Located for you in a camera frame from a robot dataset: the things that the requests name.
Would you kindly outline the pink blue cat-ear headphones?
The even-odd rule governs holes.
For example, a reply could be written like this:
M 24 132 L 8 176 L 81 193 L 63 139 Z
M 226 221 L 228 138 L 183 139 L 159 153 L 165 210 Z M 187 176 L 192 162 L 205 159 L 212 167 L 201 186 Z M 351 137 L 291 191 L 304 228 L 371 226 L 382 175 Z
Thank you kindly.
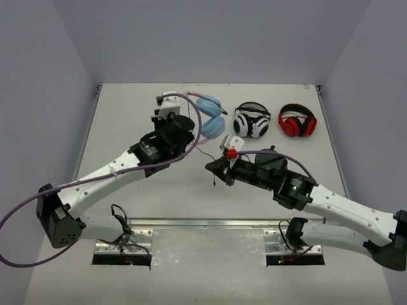
M 218 138 L 225 131 L 225 119 L 222 115 L 228 114 L 222 108 L 221 102 L 211 95 L 204 95 L 192 91 L 188 91 L 187 94 L 196 97 L 197 101 L 195 105 L 198 110 L 202 114 L 210 117 L 210 119 L 202 125 L 201 136 L 203 139 L 200 139 L 197 145 L 206 144 L 210 140 Z

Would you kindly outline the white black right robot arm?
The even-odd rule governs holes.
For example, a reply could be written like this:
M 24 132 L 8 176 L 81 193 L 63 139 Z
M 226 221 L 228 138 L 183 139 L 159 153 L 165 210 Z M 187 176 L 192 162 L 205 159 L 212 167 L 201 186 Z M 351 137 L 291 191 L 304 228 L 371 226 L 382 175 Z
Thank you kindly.
M 241 157 L 247 151 L 226 149 L 205 169 L 232 186 L 243 182 L 272 192 L 273 200 L 288 210 L 325 219 L 324 223 L 293 217 L 280 232 L 283 245 L 299 257 L 316 245 L 363 254 L 384 268 L 406 271 L 406 211 L 383 212 L 343 197 L 318 183 L 308 170 L 288 168 L 294 158 L 273 149 L 253 151 L 254 161 Z

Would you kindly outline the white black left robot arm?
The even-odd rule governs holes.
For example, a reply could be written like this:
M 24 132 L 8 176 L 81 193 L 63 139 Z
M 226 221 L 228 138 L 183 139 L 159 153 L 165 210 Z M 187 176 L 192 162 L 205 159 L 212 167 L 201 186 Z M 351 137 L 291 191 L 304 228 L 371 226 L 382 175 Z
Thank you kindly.
M 53 191 L 47 184 L 39 189 L 36 214 L 53 248 L 63 248 L 79 239 L 97 239 L 124 245 L 134 234 L 123 216 L 100 216 L 88 209 L 122 187 L 146 179 L 170 166 L 193 142 L 194 122 L 170 113 L 159 120 L 156 130 L 102 168 L 78 180 L 75 186 Z

